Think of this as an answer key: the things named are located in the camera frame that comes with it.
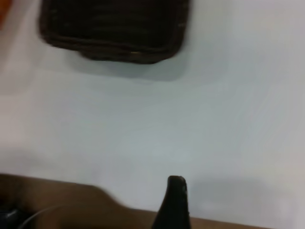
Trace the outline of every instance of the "dark brown basket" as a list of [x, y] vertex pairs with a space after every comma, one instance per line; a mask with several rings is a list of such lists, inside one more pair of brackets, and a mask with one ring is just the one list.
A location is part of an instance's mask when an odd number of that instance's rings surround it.
[[93, 60], [156, 63], [183, 42], [190, 0], [42, 0], [40, 33]]

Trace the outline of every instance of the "brown wooden surface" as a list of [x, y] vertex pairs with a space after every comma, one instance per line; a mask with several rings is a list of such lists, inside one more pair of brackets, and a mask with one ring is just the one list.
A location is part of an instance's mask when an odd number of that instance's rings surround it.
[[[38, 229], [149, 229], [156, 215], [126, 208], [98, 187], [0, 175], [0, 200], [16, 198], [33, 212], [58, 206], [37, 217]], [[193, 229], [259, 229], [196, 218], [191, 224]]]

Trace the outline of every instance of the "basket rim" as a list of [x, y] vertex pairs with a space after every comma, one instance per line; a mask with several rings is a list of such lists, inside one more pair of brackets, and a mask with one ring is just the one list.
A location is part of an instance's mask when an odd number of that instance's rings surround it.
[[84, 39], [58, 35], [50, 31], [48, 28], [49, 5], [51, 1], [52, 0], [42, 0], [41, 14], [39, 18], [40, 34], [47, 43], [56, 46], [55, 43], [59, 42], [62, 48], [67, 48], [76, 51], [79, 51], [80, 49], [87, 50], [90, 48], [96, 50], [98, 47], [104, 49], [105, 46], [110, 46], [127, 50], [139, 50], [142, 52], [165, 52], [172, 49], [177, 42], [179, 43], [179, 40], [183, 40], [184, 31], [188, 20], [190, 2], [190, 0], [176, 0], [177, 13], [170, 40], [167, 42], [166, 45], [160, 48], [152, 48], [145, 45], [135, 45], [130, 43], [112, 42], [107, 40]]

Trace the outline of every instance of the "white table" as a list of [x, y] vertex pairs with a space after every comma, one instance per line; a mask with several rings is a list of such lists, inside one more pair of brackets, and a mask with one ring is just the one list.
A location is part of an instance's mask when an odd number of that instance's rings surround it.
[[0, 172], [151, 210], [182, 175], [192, 216], [305, 227], [305, 1], [194, 0], [184, 49], [149, 66], [44, 44], [37, 6], [0, 35]]

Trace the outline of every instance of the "black plastic piece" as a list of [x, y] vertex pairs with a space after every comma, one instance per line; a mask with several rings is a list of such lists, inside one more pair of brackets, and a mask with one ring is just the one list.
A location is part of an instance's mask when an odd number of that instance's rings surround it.
[[168, 178], [166, 194], [152, 229], [190, 229], [187, 186], [183, 177]]

